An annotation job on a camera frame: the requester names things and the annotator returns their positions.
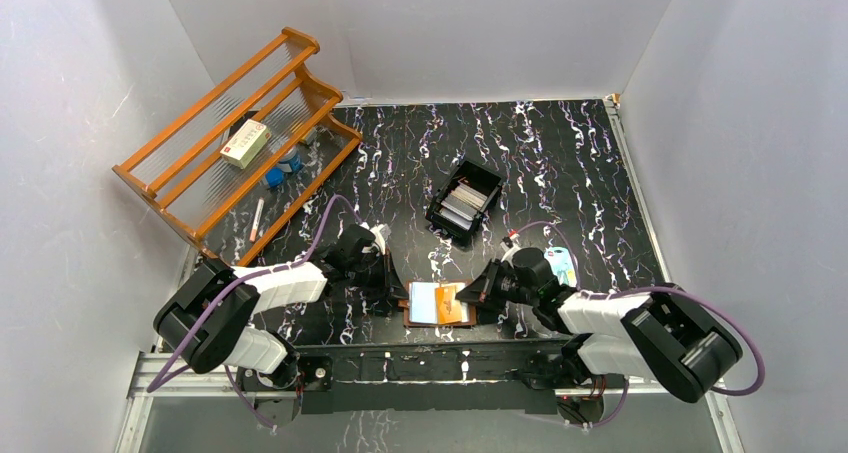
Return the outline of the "brown leather card holder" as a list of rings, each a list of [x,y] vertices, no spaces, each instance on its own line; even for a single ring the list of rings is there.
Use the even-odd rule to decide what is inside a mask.
[[[403,309],[404,325],[407,327],[470,327],[477,323],[477,313],[474,306],[461,302],[463,304],[464,322],[450,325],[440,325],[437,320],[435,288],[443,283],[454,282],[410,282],[408,284],[408,301],[399,301],[399,306]]]

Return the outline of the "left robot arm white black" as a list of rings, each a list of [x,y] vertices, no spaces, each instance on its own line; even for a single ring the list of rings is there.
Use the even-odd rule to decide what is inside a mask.
[[[153,328],[196,374],[236,367],[286,389],[301,375],[298,352],[281,335],[251,326],[251,320],[348,287],[377,299],[408,299],[387,244],[389,233],[385,224],[351,224],[308,259],[266,268],[207,258],[160,308]]]

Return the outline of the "gold credit card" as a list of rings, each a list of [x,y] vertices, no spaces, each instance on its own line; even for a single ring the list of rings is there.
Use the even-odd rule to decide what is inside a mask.
[[[440,325],[464,322],[463,304],[456,294],[465,287],[464,283],[443,283],[435,288],[437,320]]]

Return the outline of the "black card tray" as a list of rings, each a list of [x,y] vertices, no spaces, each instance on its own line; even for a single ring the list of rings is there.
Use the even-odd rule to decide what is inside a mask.
[[[425,218],[462,245],[468,245],[494,207],[505,176],[478,162],[462,158],[436,189]]]

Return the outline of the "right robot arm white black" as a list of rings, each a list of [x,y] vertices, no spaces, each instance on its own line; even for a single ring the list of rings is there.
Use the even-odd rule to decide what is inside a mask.
[[[457,298],[490,310],[530,306],[545,328],[569,336],[563,372],[577,387],[607,374],[639,377],[695,403],[742,359],[737,338],[683,291],[664,285],[635,293],[580,290],[555,272],[555,257],[516,249],[490,261]]]

